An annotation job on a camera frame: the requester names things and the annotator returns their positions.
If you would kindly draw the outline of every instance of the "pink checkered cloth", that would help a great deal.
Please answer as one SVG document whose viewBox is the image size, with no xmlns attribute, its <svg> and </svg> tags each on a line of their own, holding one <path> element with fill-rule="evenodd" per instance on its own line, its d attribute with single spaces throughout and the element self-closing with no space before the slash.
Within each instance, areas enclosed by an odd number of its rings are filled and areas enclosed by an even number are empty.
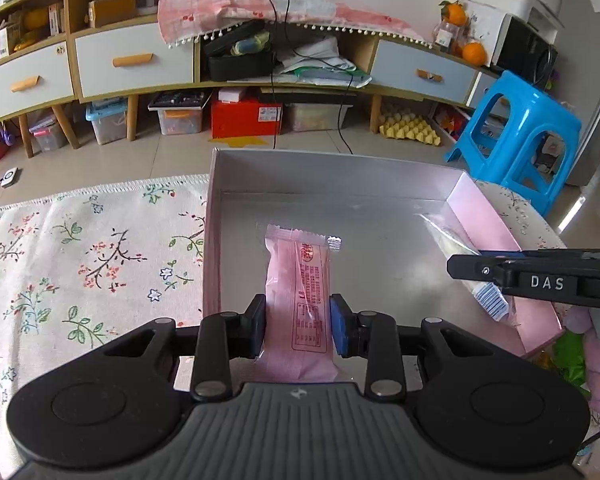
<svg viewBox="0 0 600 480">
<path fill-rule="evenodd" d="M 178 44 L 237 23 L 261 19 L 347 27 L 423 41 L 409 23 L 331 0 L 160 0 L 158 24 L 165 43 Z"/>
</svg>

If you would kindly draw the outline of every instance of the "refrigerator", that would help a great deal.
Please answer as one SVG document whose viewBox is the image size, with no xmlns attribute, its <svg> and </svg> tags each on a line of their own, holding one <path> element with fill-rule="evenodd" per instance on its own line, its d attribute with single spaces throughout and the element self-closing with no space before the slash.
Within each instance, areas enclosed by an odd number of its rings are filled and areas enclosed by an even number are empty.
<svg viewBox="0 0 600 480">
<path fill-rule="evenodd" d="M 555 43 L 558 81 L 550 94 L 570 104 L 582 122 L 567 182 L 586 186 L 600 166 L 600 12 L 590 0 L 562 0 L 558 17 L 564 28 Z"/>
</svg>

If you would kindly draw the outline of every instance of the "wooden leg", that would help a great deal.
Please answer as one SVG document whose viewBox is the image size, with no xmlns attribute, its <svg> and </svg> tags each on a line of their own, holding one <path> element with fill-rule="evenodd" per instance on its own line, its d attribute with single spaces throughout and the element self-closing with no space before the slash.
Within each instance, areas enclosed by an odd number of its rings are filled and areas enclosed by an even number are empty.
<svg viewBox="0 0 600 480">
<path fill-rule="evenodd" d="M 80 148 L 80 142 L 78 142 L 78 138 L 75 136 L 74 129 L 72 128 L 71 123 L 69 122 L 69 119 L 66 118 L 66 115 L 64 114 L 64 110 L 62 110 L 62 106 L 54 105 L 51 107 L 51 109 L 54 111 L 54 114 L 56 115 L 56 119 L 58 120 L 58 124 L 60 124 L 60 127 L 62 128 L 62 132 L 64 133 L 66 140 L 69 141 L 69 144 L 71 145 L 71 147 L 74 150 L 77 150 L 78 148 Z"/>
<path fill-rule="evenodd" d="M 33 156 L 33 146 L 31 145 L 31 134 L 29 133 L 29 125 L 27 124 L 27 115 L 22 114 L 18 117 L 20 123 L 20 135 L 22 136 L 22 143 L 24 144 L 24 150 L 27 152 L 27 157 Z"/>
<path fill-rule="evenodd" d="M 138 124 L 138 98 L 139 95 L 130 95 L 126 108 L 126 140 L 136 140 L 136 126 Z"/>
<path fill-rule="evenodd" d="M 371 98 L 371 119 L 369 121 L 369 131 L 371 133 L 378 133 L 378 128 L 380 127 L 380 108 L 382 107 L 382 96 L 381 95 L 373 95 Z"/>
</svg>

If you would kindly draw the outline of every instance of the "pink plush toy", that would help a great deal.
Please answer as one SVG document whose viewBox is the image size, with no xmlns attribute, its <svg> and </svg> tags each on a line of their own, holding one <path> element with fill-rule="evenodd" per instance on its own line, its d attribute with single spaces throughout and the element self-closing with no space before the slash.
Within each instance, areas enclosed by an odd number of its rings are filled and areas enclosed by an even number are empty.
<svg viewBox="0 0 600 480">
<path fill-rule="evenodd" d="M 589 406 L 600 413 L 600 339 L 591 320 L 588 308 L 572 306 L 564 317 L 567 330 L 584 334 L 582 346 L 586 366 L 587 386 L 591 392 Z"/>
</svg>

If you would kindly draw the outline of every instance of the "floral tablecloth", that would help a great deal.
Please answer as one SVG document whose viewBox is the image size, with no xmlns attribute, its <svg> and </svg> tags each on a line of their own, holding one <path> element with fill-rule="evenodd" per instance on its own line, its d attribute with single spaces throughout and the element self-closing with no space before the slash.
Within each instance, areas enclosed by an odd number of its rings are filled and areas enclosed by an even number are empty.
<svg viewBox="0 0 600 480">
<path fill-rule="evenodd" d="M 141 324 L 202 317 L 208 176 L 81 189 L 0 208 L 0 473 L 19 387 Z M 523 249 L 561 247 L 523 199 L 479 184 Z M 176 386 L 189 383 L 181 367 Z"/>
</svg>

